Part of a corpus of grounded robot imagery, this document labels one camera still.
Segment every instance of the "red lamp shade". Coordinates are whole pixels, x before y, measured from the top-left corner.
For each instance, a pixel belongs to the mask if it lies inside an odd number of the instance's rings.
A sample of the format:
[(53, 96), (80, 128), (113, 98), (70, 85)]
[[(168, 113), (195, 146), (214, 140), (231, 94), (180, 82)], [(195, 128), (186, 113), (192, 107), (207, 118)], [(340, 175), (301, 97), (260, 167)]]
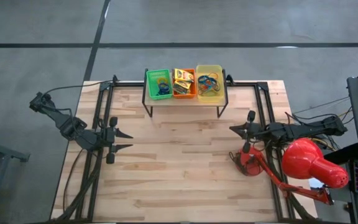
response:
[(332, 188), (344, 187), (349, 176), (345, 169), (324, 159), (320, 148), (310, 139), (295, 140), (283, 155), (283, 171), (296, 179), (316, 178)]

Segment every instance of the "yellow basket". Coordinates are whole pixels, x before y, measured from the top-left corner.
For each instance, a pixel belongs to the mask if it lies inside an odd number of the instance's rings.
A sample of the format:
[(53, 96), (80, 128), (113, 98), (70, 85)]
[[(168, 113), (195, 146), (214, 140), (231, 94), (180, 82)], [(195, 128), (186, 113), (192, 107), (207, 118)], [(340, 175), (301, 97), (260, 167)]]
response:
[[(219, 83), (219, 91), (214, 91), (213, 94), (207, 94), (205, 93), (202, 95), (203, 92), (200, 90), (200, 85), (198, 84), (198, 78), (203, 76), (213, 76), (213, 78), (216, 78), (216, 81)], [(195, 78), (196, 84), (197, 84), (197, 98), (201, 102), (220, 102), (224, 98), (224, 80), (223, 80), (223, 73), (222, 73), (222, 67), (220, 65), (198, 65), (196, 69), (196, 78)]]

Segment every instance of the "wooden table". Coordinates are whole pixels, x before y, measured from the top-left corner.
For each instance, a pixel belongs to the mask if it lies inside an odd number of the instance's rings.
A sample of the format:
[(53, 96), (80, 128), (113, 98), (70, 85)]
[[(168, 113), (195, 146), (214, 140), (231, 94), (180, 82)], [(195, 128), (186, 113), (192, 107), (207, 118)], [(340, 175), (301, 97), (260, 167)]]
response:
[[(287, 122), (284, 112), (290, 113), (290, 105), (284, 82), (268, 81), (268, 86), (276, 120)], [(98, 88), (98, 85), (84, 87), (78, 104), (76, 115), (89, 126)], [(134, 137), (117, 138), (116, 143), (134, 145), (119, 151), (115, 164), (103, 161), (94, 222), (276, 220), (266, 173), (246, 177), (228, 156), (244, 143), (229, 126), (244, 123), (249, 110), (257, 111), (252, 88), (229, 87), (229, 104), (220, 119), (216, 117), (216, 108), (177, 106), (155, 108), (154, 117), (149, 118), (141, 103), (141, 87), (115, 88), (113, 95), (110, 115), (119, 118), (121, 131)], [(80, 150), (75, 142), (69, 143), (52, 218), (62, 213), (63, 189)], [(67, 205), (80, 189), (85, 154), (73, 171)], [(307, 180), (289, 178), (289, 182), (309, 188)], [(299, 195), (297, 198), (316, 216), (312, 199)]]

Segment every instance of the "orange basket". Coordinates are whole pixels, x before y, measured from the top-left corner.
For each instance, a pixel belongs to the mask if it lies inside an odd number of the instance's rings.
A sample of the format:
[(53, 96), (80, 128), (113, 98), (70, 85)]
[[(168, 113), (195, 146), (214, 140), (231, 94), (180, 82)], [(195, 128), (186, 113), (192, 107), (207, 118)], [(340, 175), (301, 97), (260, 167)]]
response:
[[(196, 70), (194, 68), (179, 68), (180, 70), (184, 70), (186, 72), (190, 72), (193, 74), (194, 79), (196, 79)], [(172, 80), (173, 83), (175, 83), (175, 75), (172, 73)], [(176, 99), (189, 99), (189, 98), (193, 98), (196, 96), (196, 83), (193, 82), (192, 84), (190, 84), (190, 93), (188, 94), (179, 94), (176, 91), (173, 92), (173, 97), (175, 97)]]

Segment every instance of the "concrete floor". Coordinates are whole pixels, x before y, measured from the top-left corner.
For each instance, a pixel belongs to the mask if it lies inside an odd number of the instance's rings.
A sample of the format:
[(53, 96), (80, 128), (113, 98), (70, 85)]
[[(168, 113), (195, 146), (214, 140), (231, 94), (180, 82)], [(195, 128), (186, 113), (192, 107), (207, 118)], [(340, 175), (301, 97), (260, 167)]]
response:
[[(0, 1), (0, 43), (92, 43), (103, 0)], [(112, 0), (101, 42), (358, 42), (358, 0)], [(28, 108), (38, 91), (82, 83), (91, 49), (0, 49), (0, 142), (30, 152), (12, 162), (0, 193), (0, 223), (48, 219), (67, 148), (45, 116)], [(347, 96), (358, 48), (99, 49), (91, 80), (141, 80), (144, 68), (220, 64), (236, 80), (284, 80), (292, 111)], [(56, 91), (75, 110), (80, 89)], [(300, 116), (343, 113), (346, 101)], [(336, 138), (357, 141), (353, 123)], [(319, 216), (348, 222), (341, 205)]]

